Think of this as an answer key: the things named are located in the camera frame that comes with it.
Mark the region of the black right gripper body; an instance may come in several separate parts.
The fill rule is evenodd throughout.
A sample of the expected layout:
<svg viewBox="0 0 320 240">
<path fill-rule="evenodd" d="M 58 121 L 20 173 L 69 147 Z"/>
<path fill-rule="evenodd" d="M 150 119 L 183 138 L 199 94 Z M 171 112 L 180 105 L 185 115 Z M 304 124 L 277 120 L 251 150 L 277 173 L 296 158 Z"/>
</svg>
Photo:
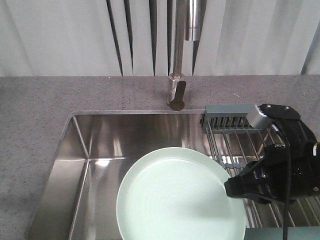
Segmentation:
<svg viewBox="0 0 320 240">
<path fill-rule="evenodd" d="M 264 194 L 256 201 L 290 203 L 320 194 L 320 143 L 301 120 L 278 119 L 272 123 L 283 145 L 264 148 L 258 161 Z"/>
</svg>

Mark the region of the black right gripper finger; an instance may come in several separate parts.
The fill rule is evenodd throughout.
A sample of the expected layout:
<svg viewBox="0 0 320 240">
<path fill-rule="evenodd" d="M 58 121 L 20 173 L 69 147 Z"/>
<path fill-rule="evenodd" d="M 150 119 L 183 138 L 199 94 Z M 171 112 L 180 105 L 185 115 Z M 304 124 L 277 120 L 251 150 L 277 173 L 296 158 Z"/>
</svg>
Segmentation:
<svg viewBox="0 0 320 240">
<path fill-rule="evenodd" d="M 230 177 L 225 183 L 226 195 L 231 198 L 259 198 L 264 194 L 261 187 L 263 180 L 259 173 L 258 161 L 251 161 L 236 176 Z"/>
</svg>

